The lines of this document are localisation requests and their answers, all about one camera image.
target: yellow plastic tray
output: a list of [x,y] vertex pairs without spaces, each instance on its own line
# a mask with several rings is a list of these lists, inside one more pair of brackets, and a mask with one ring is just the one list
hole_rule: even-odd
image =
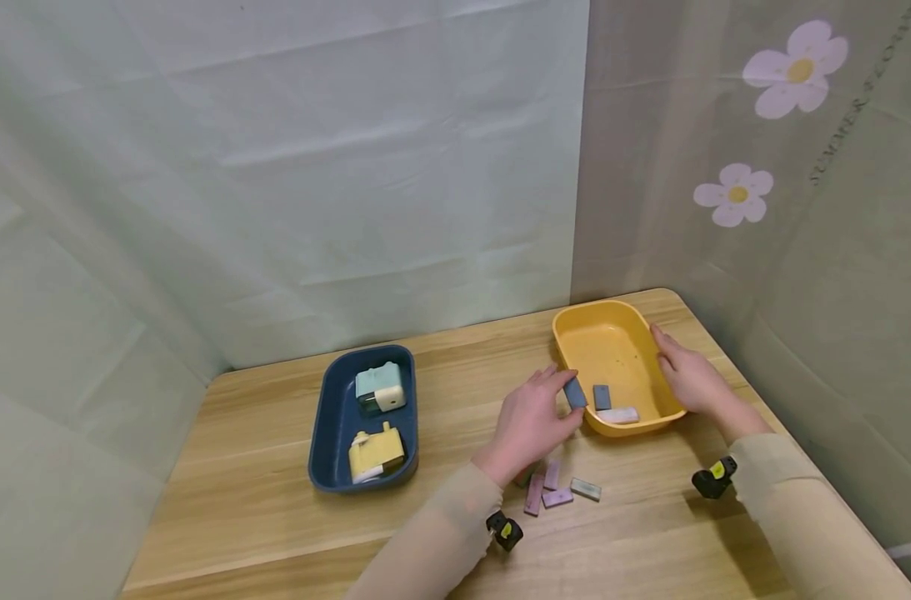
[[[588,400],[585,419],[612,438],[633,436],[675,421],[685,410],[658,368],[658,348],[645,317],[625,302],[588,302],[555,315],[552,333],[567,368],[577,368]],[[634,406],[638,422],[617,425],[595,416],[593,386],[608,385],[612,406]]]

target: light blue pencil sharpener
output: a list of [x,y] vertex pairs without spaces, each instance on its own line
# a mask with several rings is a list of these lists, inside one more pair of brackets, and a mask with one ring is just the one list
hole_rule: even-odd
[[355,398],[367,415],[378,415],[405,406],[398,365],[390,361],[355,375]]

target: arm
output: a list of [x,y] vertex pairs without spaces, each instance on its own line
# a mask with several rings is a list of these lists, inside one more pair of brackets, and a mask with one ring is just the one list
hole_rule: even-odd
[[491,538],[486,519],[497,512],[502,491],[521,469],[568,438],[582,411],[555,412],[555,397],[575,372],[538,371],[507,395],[492,441],[460,468],[392,536],[347,600],[444,598],[475,567]]
[[911,583],[818,469],[773,433],[700,354],[652,327],[678,401],[712,419],[731,446],[735,492],[799,598],[911,598]]

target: person's left hand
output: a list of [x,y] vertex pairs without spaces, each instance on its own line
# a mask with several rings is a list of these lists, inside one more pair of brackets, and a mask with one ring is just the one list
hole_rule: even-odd
[[576,374],[549,365],[512,390],[502,402],[492,441],[473,456],[475,466],[504,488],[521,469],[567,440],[582,422],[583,409],[560,418],[555,397]]

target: beige sleeve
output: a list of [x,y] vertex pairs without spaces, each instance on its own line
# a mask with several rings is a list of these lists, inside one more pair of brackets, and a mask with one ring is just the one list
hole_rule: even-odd
[[445,598],[485,556],[485,522],[501,503],[501,488],[469,462],[389,539],[346,599]]
[[799,598],[911,598],[911,583],[787,437],[732,444],[738,499]]

